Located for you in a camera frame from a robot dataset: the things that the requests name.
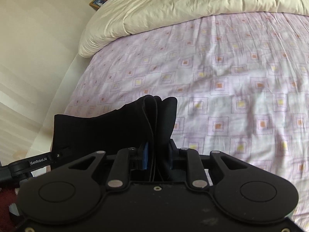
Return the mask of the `black pants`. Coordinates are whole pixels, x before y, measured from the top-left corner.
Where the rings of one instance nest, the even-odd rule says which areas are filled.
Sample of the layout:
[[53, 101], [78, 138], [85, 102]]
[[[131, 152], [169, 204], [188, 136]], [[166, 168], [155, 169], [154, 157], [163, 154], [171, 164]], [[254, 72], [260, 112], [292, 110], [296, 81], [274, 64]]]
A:
[[102, 150], [108, 156], [121, 149], [135, 148], [155, 158], [154, 180], [176, 181], [169, 146], [177, 116], [177, 99], [146, 95], [120, 109], [96, 117], [57, 114], [51, 154], [52, 170]]

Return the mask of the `pink patterned bed sheet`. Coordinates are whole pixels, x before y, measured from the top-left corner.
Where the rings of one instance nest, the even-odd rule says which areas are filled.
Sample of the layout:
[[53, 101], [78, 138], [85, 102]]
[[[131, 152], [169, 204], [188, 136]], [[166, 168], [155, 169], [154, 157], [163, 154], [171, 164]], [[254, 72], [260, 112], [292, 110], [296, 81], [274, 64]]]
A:
[[177, 98], [173, 139], [292, 182], [308, 231], [308, 17], [210, 16], [118, 39], [91, 60], [65, 113], [93, 117], [144, 95]]

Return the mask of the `cream duvet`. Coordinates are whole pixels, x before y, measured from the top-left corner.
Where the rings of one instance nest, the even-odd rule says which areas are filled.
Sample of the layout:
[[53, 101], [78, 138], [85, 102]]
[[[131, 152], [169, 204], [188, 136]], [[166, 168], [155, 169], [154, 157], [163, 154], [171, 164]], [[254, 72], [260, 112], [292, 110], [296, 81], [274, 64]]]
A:
[[89, 58], [129, 35], [201, 17], [251, 12], [308, 15], [308, 0], [108, 0], [82, 32], [79, 55]]

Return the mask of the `white bed frame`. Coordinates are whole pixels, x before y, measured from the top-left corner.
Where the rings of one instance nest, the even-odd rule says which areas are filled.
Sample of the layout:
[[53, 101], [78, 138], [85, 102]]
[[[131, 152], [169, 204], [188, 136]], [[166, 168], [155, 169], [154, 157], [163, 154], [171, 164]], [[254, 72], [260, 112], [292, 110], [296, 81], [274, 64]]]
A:
[[90, 61], [90, 58], [84, 58], [80, 55], [76, 55], [73, 59], [51, 102], [43, 126], [35, 138], [32, 147], [27, 152], [27, 158], [50, 151], [53, 137], [54, 116], [64, 113], [79, 79], [90, 64]]

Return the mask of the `wooden photo frame left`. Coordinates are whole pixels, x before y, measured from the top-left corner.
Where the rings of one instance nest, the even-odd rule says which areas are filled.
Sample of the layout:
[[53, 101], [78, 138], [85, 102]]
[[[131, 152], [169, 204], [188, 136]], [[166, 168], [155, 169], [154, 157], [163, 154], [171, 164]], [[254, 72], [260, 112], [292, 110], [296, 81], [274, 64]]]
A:
[[107, 0], [92, 0], [89, 5], [95, 10], [100, 9]]

